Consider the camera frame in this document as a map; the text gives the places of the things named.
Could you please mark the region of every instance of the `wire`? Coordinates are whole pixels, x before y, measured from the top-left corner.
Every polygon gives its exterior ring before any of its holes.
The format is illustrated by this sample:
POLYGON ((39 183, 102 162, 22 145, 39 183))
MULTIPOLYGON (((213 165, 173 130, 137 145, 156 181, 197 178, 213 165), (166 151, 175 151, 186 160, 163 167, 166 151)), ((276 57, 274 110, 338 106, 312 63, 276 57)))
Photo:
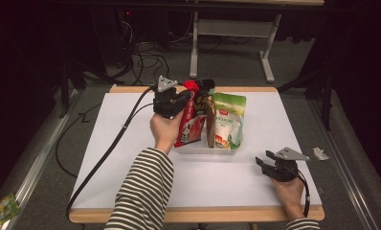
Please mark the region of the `wire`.
POLYGON ((212 48, 203 48, 200 45, 198 45, 197 48, 201 49, 201 50, 215 50, 222 44, 222 42, 223 42, 223 37, 221 36, 218 38, 218 43, 215 46, 213 46, 212 48))
POLYGON ((133 117, 137 115, 138 112, 140 112, 140 110, 142 110, 143 108, 147 107, 147 106, 150 106, 152 105, 152 103, 148 103, 146 105, 144 105, 143 107, 139 108, 134 114, 133 114, 133 117))
POLYGON ((190 23, 188 25, 188 29, 187 31, 184 33, 184 35, 179 38, 179 39, 176 39, 176 40, 172 40, 170 41, 170 43, 175 43, 175 42, 178 42, 178 41, 182 41, 182 40, 185 40, 185 39, 188 39, 189 37, 191 37, 191 35, 188 35, 188 33, 190 32, 191 30, 191 23, 193 22, 193 13, 190 14, 190 23))
POLYGON ((72 205, 74 204, 75 200, 77 199, 78 195, 80 194, 80 192, 83 190, 83 188, 86 186, 86 184, 89 182, 89 180, 92 178, 92 176, 95 174, 95 172, 101 167, 101 165, 103 164, 103 162, 107 159, 107 157, 110 155, 110 153, 113 151, 113 149, 117 146, 117 144, 119 143, 120 139, 122 138, 122 136, 124 135, 125 131, 127 130, 128 126, 130 125, 131 123, 131 120, 134 118, 135 114, 137 114, 138 111, 137 110, 137 107, 139 106, 141 100, 143 99, 143 97, 146 95, 146 93, 148 93, 150 90, 152 89, 155 89, 156 85, 152 85, 150 86, 148 89, 146 89, 146 91, 143 92, 143 94, 140 96, 139 100, 136 102, 136 104, 134 105, 133 109, 131 110, 130 112, 130 115, 128 115, 128 118, 127 120, 125 121, 122 129, 120 130, 119 134, 116 136, 115 140, 113 141, 113 143, 111 144, 111 146, 109 147, 109 149, 104 153, 103 157, 101 158, 101 160, 99 160, 99 162, 95 165, 95 167, 92 169, 92 171, 86 176, 86 178, 83 180, 83 182, 79 185, 79 187, 77 188, 77 190, 75 191, 75 193, 72 195, 67 207, 66 207, 66 218, 69 219, 69 211, 71 210, 71 207, 72 205))
POLYGON ((309 193, 309 186, 307 184, 306 178, 304 177, 303 173, 300 170, 298 170, 298 173, 295 173, 291 171, 290 169, 288 169, 287 167, 283 166, 283 168, 287 169, 288 171, 296 175, 299 178, 299 180, 303 182, 303 185, 305 188, 305 202, 304 202, 303 214, 307 218, 307 215, 309 214, 309 207, 310 207, 310 193, 309 193))
POLYGON ((120 37, 123 43, 123 38, 125 37, 125 33, 127 32, 127 27, 130 29, 130 39, 128 40, 128 44, 131 43, 131 40, 133 39, 133 29, 131 28, 130 24, 126 23, 125 21, 120 21, 121 23, 123 22, 125 25, 125 31, 123 33, 123 37, 120 37))
POLYGON ((65 128, 65 130, 61 133, 61 135, 59 136, 58 140, 56 141, 56 162, 58 163, 59 167, 66 173, 68 173, 69 175, 73 176, 73 177, 78 177, 76 174, 68 171, 65 167, 62 166, 62 163, 61 161, 59 160, 59 152, 58 152, 58 148, 59 148, 59 143, 61 142, 62 138, 65 136, 65 134, 68 132, 68 130, 81 118, 81 117, 84 117, 88 112, 92 111, 93 109, 97 108, 98 106, 100 106, 101 103, 98 103, 96 104, 95 106, 89 108, 88 110, 86 110, 84 113, 80 113, 79 116, 68 126, 65 128))
MULTIPOLYGON (((115 83, 115 84, 124 84, 124 81, 123 80, 116 80, 116 78, 118 77, 121 77, 123 75, 125 75, 128 71, 130 71, 130 69, 132 69, 132 60, 130 59, 128 61, 128 63, 126 64, 126 66, 124 67, 124 69, 119 72, 118 74, 114 75, 114 76, 108 76, 102 72, 99 72, 98 70, 94 69, 94 68, 91 68, 90 66, 82 63, 81 61, 77 60, 77 59, 72 59, 72 61, 80 68, 80 69, 83 69, 83 70, 87 70, 88 72, 92 73, 93 75, 95 75, 96 77, 100 78, 101 80, 103 81, 106 81, 106 82, 109 82, 109 83, 115 83)), ((89 80, 92 80, 89 76, 87 75, 84 75, 85 78, 89 79, 89 80)))
POLYGON ((191 35, 186 37, 186 38, 184 38, 184 39, 182 39, 182 40, 178 40, 175 43, 171 43, 171 45, 175 46, 175 47, 180 47, 180 48, 190 47, 192 45, 192 42, 188 40, 190 37, 191 37, 191 35))
POLYGON ((169 70, 170 69, 169 69, 169 65, 168 65, 166 58, 163 55, 150 53, 150 51, 152 49, 154 49, 154 47, 155 47, 154 42, 151 43, 152 44, 151 48, 148 48, 145 51, 140 51, 140 46, 145 45, 145 44, 149 44, 149 43, 147 43, 147 42, 138 43, 137 47, 136 47, 137 52, 133 53, 133 56, 139 57, 139 59, 137 60, 137 66, 139 66, 141 69, 140 69, 140 73, 138 73, 138 74, 133 69, 133 74, 136 77, 136 80, 132 83, 132 85, 136 85, 136 84, 144 85, 144 83, 140 80, 140 77, 143 74, 143 70, 146 68, 152 68, 152 67, 156 67, 154 72, 153 72, 152 77, 154 78, 155 81, 158 81, 156 79, 156 73, 158 70, 161 69, 162 66, 164 66, 164 64, 167 67, 167 71, 166 71, 165 76, 167 79, 170 79, 170 77, 169 77, 169 70), (146 63, 145 63, 146 60, 154 60, 155 62, 152 62, 149 65, 146 65, 146 63))

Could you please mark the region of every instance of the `snack bag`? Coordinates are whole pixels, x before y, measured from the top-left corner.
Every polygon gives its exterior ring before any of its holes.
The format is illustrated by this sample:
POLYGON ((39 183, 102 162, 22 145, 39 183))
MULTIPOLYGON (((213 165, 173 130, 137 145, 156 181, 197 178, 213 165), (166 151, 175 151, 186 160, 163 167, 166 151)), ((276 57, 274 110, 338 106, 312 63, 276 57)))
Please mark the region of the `snack bag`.
POLYGON ((175 147, 200 141, 207 114, 207 101, 214 93, 214 80, 187 80, 184 86, 191 92, 179 126, 175 147))
POLYGON ((223 149, 236 150, 242 142, 242 127, 247 98, 232 94, 214 93, 213 101, 216 116, 215 143, 223 149))
POLYGON ((20 208, 13 194, 8 194, 0 200, 0 225, 18 214, 20 208))

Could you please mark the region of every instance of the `striped shirt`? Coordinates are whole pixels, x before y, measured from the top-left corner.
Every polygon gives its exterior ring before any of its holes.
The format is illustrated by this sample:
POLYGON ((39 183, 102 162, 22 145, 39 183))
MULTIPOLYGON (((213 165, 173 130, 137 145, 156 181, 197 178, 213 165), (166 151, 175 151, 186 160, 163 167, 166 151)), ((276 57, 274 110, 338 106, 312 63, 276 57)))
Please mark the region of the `striped shirt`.
MULTIPOLYGON (((173 165, 159 149, 144 149, 134 160, 105 230, 159 230, 163 227, 173 180, 173 165)), ((286 230, 320 229, 311 218, 289 222, 286 230)))
POLYGON ((298 218, 286 224, 286 230, 314 230, 320 229, 319 223, 312 218, 298 218))

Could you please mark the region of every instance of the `table edge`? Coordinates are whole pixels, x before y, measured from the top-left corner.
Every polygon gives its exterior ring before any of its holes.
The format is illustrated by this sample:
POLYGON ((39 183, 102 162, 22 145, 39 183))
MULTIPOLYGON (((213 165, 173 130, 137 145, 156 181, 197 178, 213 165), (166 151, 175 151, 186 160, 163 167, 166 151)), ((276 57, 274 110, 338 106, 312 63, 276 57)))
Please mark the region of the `table edge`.
MULTIPOLYGON (((109 93, 143 93, 148 89, 147 86, 117 86, 113 85, 109 93)), ((178 86, 177 89, 182 91, 184 86, 178 86)), ((275 87, 257 87, 257 86, 217 86, 216 92, 278 92, 275 87)))
MULTIPOLYGON (((106 223, 112 208, 73 209, 69 214, 75 223, 106 223)), ((309 218, 323 220, 323 205, 311 205, 309 218)), ((267 207, 222 207, 222 208, 167 208, 164 222, 271 222, 288 221, 281 206, 267 207)))

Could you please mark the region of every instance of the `green package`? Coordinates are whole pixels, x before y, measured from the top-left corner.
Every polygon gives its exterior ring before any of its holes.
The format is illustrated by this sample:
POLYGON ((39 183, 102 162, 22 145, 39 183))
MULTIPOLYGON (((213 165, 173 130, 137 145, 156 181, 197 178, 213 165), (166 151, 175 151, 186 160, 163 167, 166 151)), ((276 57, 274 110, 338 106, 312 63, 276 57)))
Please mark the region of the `green package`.
POLYGON ((14 195, 9 194, 0 200, 0 225, 14 217, 19 212, 14 195))
POLYGON ((223 149, 236 150, 242 143, 247 98, 226 93, 214 93, 213 101, 216 111, 214 141, 223 149))

